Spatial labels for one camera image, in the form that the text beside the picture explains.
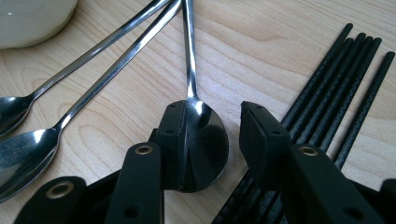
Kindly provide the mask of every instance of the stainless steel spoon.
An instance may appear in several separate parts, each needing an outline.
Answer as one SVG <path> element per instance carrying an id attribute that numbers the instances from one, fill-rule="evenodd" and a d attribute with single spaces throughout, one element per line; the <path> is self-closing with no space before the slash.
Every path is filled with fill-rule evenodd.
<path id="1" fill-rule="evenodd" d="M 192 1 L 183 0 L 182 6 L 188 95 L 177 190 L 194 192 L 211 185 L 221 174 L 228 158 L 228 136 L 219 115 L 198 97 Z"/>
<path id="2" fill-rule="evenodd" d="M 52 161 L 66 124 L 99 92 L 179 11 L 174 0 L 148 29 L 90 87 L 52 128 L 23 133 L 0 142 L 0 203 L 25 188 Z"/>
<path id="3" fill-rule="evenodd" d="M 0 97 L 0 136 L 15 129 L 29 113 L 33 102 L 45 91 L 67 77 L 84 63 L 95 57 L 108 46 L 120 39 L 122 36 L 133 30 L 142 21 L 150 17 L 154 12 L 163 7 L 169 0 L 156 0 L 150 2 L 145 8 L 137 13 L 133 18 L 125 22 L 119 29 L 114 31 L 100 43 L 88 50 L 78 59 L 67 65 L 63 70 L 48 79 L 40 87 L 27 96 L 22 97 Z"/>

